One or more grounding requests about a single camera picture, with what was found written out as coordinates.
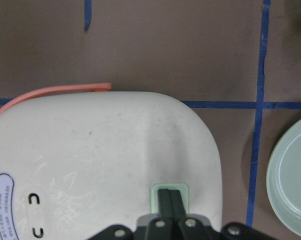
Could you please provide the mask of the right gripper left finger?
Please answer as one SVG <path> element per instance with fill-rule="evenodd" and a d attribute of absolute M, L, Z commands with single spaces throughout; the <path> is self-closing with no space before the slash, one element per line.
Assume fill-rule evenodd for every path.
<path fill-rule="evenodd" d="M 170 189 L 157 191 L 158 216 L 146 227 L 145 240 L 170 240 L 173 236 L 174 211 Z"/>

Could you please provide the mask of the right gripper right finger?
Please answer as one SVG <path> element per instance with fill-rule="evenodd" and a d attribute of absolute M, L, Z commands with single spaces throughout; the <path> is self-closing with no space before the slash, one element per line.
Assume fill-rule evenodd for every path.
<path fill-rule="evenodd" d="M 168 193 L 173 222 L 171 240 L 212 240 L 210 220 L 204 215 L 186 213 L 178 190 L 169 190 Z"/>

